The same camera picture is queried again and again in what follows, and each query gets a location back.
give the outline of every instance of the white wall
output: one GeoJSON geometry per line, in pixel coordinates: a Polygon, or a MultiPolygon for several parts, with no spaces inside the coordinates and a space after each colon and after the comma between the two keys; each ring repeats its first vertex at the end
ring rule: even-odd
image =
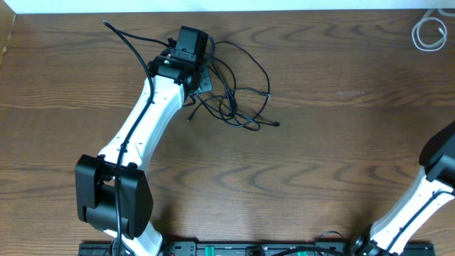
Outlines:
{"type": "Polygon", "coordinates": [[[17,14],[455,8],[455,0],[4,0],[17,14]]]}

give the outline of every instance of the white cable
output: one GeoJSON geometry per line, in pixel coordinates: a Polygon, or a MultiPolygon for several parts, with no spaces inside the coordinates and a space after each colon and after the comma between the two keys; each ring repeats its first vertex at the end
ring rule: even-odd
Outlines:
{"type": "MultiPolygon", "coordinates": [[[[444,24],[444,22],[442,22],[439,18],[430,17],[430,15],[434,12],[434,10],[435,9],[428,10],[423,15],[423,17],[420,19],[420,21],[417,24],[415,24],[414,28],[412,28],[412,32],[411,32],[412,42],[414,42],[415,47],[417,47],[417,49],[419,49],[419,50],[436,51],[436,50],[441,49],[447,42],[447,28],[446,28],[446,25],[444,24]],[[442,38],[440,38],[435,43],[427,44],[427,43],[422,42],[422,40],[420,39],[420,28],[427,21],[436,21],[442,25],[442,27],[438,27],[438,31],[442,34],[442,38]]],[[[442,16],[455,17],[455,14],[448,13],[448,12],[444,11],[443,9],[437,9],[437,10],[438,10],[439,14],[441,14],[442,16]]]]}

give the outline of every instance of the white plastic casing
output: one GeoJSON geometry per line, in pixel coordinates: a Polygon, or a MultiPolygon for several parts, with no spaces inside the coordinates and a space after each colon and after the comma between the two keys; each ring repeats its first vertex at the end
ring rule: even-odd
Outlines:
{"type": "MultiPolygon", "coordinates": [[[[132,162],[137,164],[138,169],[145,172],[149,170],[149,162],[158,140],[161,138],[169,120],[181,109],[184,102],[183,86],[176,85],[172,79],[155,76],[154,104],[150,105],[139,125],[134,130],[127,145],[127,152],[124,153],[122,165],[127,166],[132,162]]],[[[105,161],[116,163],[119,156],[120,145],[123,143],[129,129],[136,121],[139,113],[143,110],[150,97],[149,81],[146,79],[139,101],[129,114],[126,122],[114,139],[103,148],[100,154],[105,155],[105,161]]],[[[116,237],[117,231],[106,230],[107,234],[116,237]]],[[[122,236],[122,240],[138,256],[156,256],[163,242],[163,236],[157,232],[151,222],[146,226],[145,231],[138,238],[133,240],[122,236]]]]}
{"type": "MultiPolygon", "coordinates": [[[[386,250],[393,238],[399,233],[412,216],[433,196],[433,193],[439,191],[452,192],[453,188],[434,180],[429,182],[425,175],[425,169],[420,168],[419,175],[407,192],[393,206],[392,210],[376,221],[370,230],[370,239],[377,242],[377,246],[386,250]]],[[[399,240],[390,248],[389,253],[396,252],[401,254],[407,241],[411,236],[428,220],[439,208],[445,203],[454,199],[453,195],[443,193],[434,199],[423,211],[412,221],[408,228],[401,234],[399,240]]]]}

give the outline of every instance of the wood grain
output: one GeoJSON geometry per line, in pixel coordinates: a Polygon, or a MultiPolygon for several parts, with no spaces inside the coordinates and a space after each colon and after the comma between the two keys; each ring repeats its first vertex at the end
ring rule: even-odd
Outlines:
{"type": "MultiPolygon", "coordinates": [[[[272,82],[264,117],[234,129],[191,107],[176,114],[150,163],[154,225],[199,240],[345,236],[383,214],[417,174],[424,143],[454,119],[454,38],[415,49],[423,11],[21,15],[0,70],[0,255],[75,255],[109,240],[77,219],[74,165],[118,131],[144,81],[129,49],[102,25],[176,38],[181,25],[246,48],[272,82]]],[[[453,20],[445,20],[450,28],[453,20]]],[[[434,31],[424,31],[431,40],[434,31]]],[[[160,46],[134,42],[150,60],[160,46]]],[[[217,57],[239,86],[263,74],[228,46],[217,57]]],[[[217,91],[220,83],[216,82],[217,91]]],[[[261,99],[239,95],[242,108],[261,99]]],[[[413,237],[453,255],[454,204],[413,237]]]]}

